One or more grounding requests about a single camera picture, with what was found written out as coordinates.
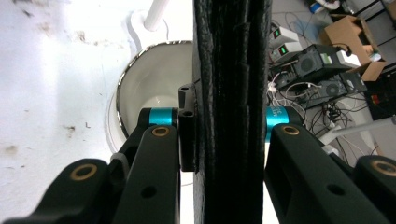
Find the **power supply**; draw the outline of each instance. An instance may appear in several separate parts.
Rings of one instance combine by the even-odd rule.
[[[299,42],[297,33],[279,26],[270,34],[270,48],[274,49],[288,42]]]
[[[303,50],[300,42],[290,42],[273,49],[270,57],[273,63],[282,63],[293,57],[295,54]]]
[[[329,80],[318,83],[320,88],[311,87],[298,92],[301,97],[297,98],[302,108],[308,109],[316,105],[339,100],[343,96],[367,91],[359,73],[341,73]]]
[[[337,48],[332,46],[311,45],[293,60],[297,61],[292,66],[299,77],[298,81],[320,81],[351,69],[340,63]]]

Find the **cable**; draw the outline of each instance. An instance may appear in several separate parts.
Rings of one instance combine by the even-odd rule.
[[[271,103],[272,103],[272,99],[271,99],[271,97],[268,95],[268,92],[267,92],[267,101],[268,101],[267,106],[270,106]]]
[[[346,56],[350,56],[352,55],[352,49],[350,48],[350,46],[348,44],[344,44],[344,43],[332,43],[332,45],[344,45],[346,46]]]
[[[281,72],[280,72],[280,73],[277,73],[277,74],[274,76],[274,78],[272,79],[272,81],[271,81],[270,83],[274,83],[275,80],[276,80],[276,78],[279,77],[280,74],[281,74]]]
[[[314,95],[317,95],[317,94],[318,94],[318,92],[315,92],[314,94],[312,94],[312,95],[309,96],[308,100],[306,101],[306,106],[305,106],[305,108],[308,108],[308,107],[309,107],[309,102],[312,100],[312,97],[313,97]]]
[[[315,115],[314,115],[314,117],[312,118],[312,122],[311,122],[311,127],[309,127],[309,132],[313,132],[314,131],[314,120],[315,120],[315,117],[319,114],[321,112],[321,110],[318,110],[318,112],[317,113],[315,113]]]
[[[353,149],[352,149],[352,147],[350,146],[350,144],[347,142],[347,144],[348,144],[348,146],[349,146],[349,149],[350,149],[350,152],[352,152],[352,154],[353,154],[353,157],[355,157],[355,159],[356,159],[356,161],[358,160],[358,157],[356,156],[356,154],[355,154],[355,152],[353,151]]]
[[[329,120],[333,123],[342,121],[344,127],[347,127],[352,119],[347,116],[347,113],[342,112],[342,109],[336,105],[337,103],[331,103],[327,108]]]
[[[328,116],[322,116],[323,124],[324,124],[325,126],[327,126],[327,125],[326,125],[326,117],[327,117],[327,119],[330,121],[330,122],[329,122],[329,126],[330,126],[330,124],[331,124],[332,121],[329,119]]]
[[[361,155],[366,156],[366,154],[359,148],[357,147],[355,144],[351,143],[349,140],[347,140],[344,136],[340,136],[342,139],[344,139],[345,141],[347,141],[350,145],[354,146],[355,148],[357,148],[360,152]]]
[[[391,97],[396,97],[396,94],[388,94],[388,97],[390,97],[390,96],[391,96]],[[389,112],[387,109],[383,108],[381,105],[377,105],[377,104],[373,103],[373,101],[372,101],[371,98],[369,98],[369,97],[367,97],[367,96],[365,96],[365,95],[363,95],[363,97],[364,97],[364,99],[359,99],[359,98],[358,98],[358,100],[361,100],[361,101],[366,102],[367,105],[368,105],[369,107],[371,107],[371,108],[380,109],[381,112],[383,113],[383,115],[386,115],[386,116],[393,116],[393,115],[394,115],[394,113]]]
[[[341,143],[340,143],[340,141],[338,140],[338,138],[336,138],[335,140],[337,141],[337,143],[338,143],[338,146],[340,146],[340,149],[341,149],[341,150],[343,151],[343,153],[344,153],[344,157],[345,157],[346,164],[348,164],[348,165],[349,165],[349,161],[347,160],[347,154],[346,154],[346,151],[344,150],[344,148],[343,148],[343,146],[341,145]]]
[[[342,101],[338,101],[337,103],[340,103],[340,104],[343,104],[345,106],[348,106],[348,107],[350,107],[351,110],[357,109],[357,108],[359,108],[359,107],[361,107],[363,105],[367,105],[367,103],[364,102],[363,104],[356,106],[357,102],[358,102],[358,99],[355,99],[355,103],[353,104],[353,107],[350,107],[347,103],[342,102]]]
[[[280,26],[280,23],[276,20],[271,20],[271,25],[273,25],[277,29]]]
[[[315,98],[315,100],[326,99],[326,98],[328,99],[330,97],[329,96],[322,96],[322,97]]]
[[[273,105],[275,105],[275,103],[277,103],[278,106],[281,106],[280,101],[284,102],[282,106],[286,106],[286,103],[289,103],[289,106],[293,107],[297,111],[297,113],[299,113],[301,118],[303,119],[303,121],[304,121],[303,126],[304,126],[306,124],[306,111],[304,110],[304,108],[301,105],[295,103],[294,101],[286,99],[286,98],[278,100],[276,98],[277,93],[282,95],[282,93],[280,93],[280,91],[276,91],[275,93],[271,92],[271,94],[273,96],[273,98],[272,98]],[[302,112],[304,112],[304,114],[302,115],[300,113],[299,109],[297,109],[295,106],[297,106]]]
[[[372,152],[370,153],[370,156],[373,155],[374,151],[376,151],[376,149],[377,149],[378,147],[379,147],[379,146],[376,146],[376,147],[372,150]]]
[[[367,108],[367,107],[369,107],[369,106],[367,105],[367,106],[365,106],[365,107],[363,107],[363,108],[360,108],[360,109],[357,109],[357,110],[348,110],[348,109],[340,109],[340,110],[346,110],[346,111],[348,111],[348,113],[349,113],[349,112],[359,112],[359,111],[361,111],[361,110],[363,110],[363,109],[365,109],[365,108]]]
[[[349,98],[349,99],[354,99],[354,100],[367,101],[366,99],[355,98],[355,97],[351,97],[351,96],[343,96],[343,97]]]
[[[282,65],[280,65],[280,67],[285,67],[285,66],[291,65],[293,63],[297,63],[297,62],[298,62],[298,60],[294,60],[294,61],[291,61],[289,63],[282,64]]]
[[[312,41],[310,41],[310,40],[305,36],[305,32],[306,32],[306,29],[308,28],[308,25],[309,25],[309,23],[311,22],[311,20],[312,20],[314,14],[311,13],[311,17],[309,18],[309,21],[308,21],[308,23],[306,24],[306,26],[305,26],[305,28],[304,28],[304,26],[303,26],[301,20],[298,18],[298,16],[297,16],[294,12],[284,12],[284,13],[285,13],[285,23],[288,25],[289,29],[290,29],[291,31],[295,32],[298,36],[301,36],[301,37],[305,40],[305,43],[306,43],[307,46],[309,46],[310,44],[312,45],[312,44],[313,44]],[[288,15],[289,15],[289,14],[292,15],[292,16],[294,16],[294,17],[296,18],[296,21],[288,22]],[[296,30],[291,29],[291,25],[292,25],[292,24],[294,24],[295,27],[297,26],[297,25],[296,25],[296,22],[299,23],[298,26],[299,26],[300,29],[302,30],[302,33],[301,33],[301,34],[298,33]]]
[[[318,85],[316,85],[316,84],[314,84],[314,83],[312,83],[312,82],[297,82],[297,83],[294,83],[293,85],[291,85],[291,86],[289,86],[287,89],[286,89],[286,92],[285,92],[285,94],[286,94],[286,97],[285,98],[288,98],[288,91],[291,89],[291,88],[293,88],[293,87],[295,87],[295,86],[298,86],[298,85],[308,85],[308,88],[310,88],[310,86],[314,86],[314,87],[316,87],[316,88],[321,88],[321,86],[318,86]],[[291,96],[291,97],[300,97],[300,96],[304,96],[304,95],[306,95],[307,94],[307,92],[306,93],[303,93],[303,94],[300,94],[300,95],[294,95],[294,96]]]
[[[291,100],[291,99],[289,99],[289,98],[286,98],[286,96],[285,96],[284,94],[282,94],[281,91],[278,91],[277,93],[279,93],[283,98],[288,99],[288,100]]]
[[[314,120],[312,120],[313,121],[313,123],[312,123],[312,126],[311,126],[311,129],[312,129],[312,132],[311,133],[313,133],[314,132],[314,127],[315,127],[315,125],[316,125],[316,123],[320,120],[320,117],[321,116],[324,116],[324,109],[323,109],[323,107],[321,108],[321,110],[319,110],[319,112],[321,112],[320,114],[319,114],[319,117],[317,118],[317,120],[316,121],[314,121]]]
[[[169,26],[164,18],[163,18],[163,23],[165,23],[165,26],[166,26],[166,40],[169,40]]]
[[[326,127],[322,128],[322,129],[320,129],[317,133],[314,133],[314,136],[318,136],[321,132],[323,132],[326,129],[329,131],[329,128],[326,126]]]

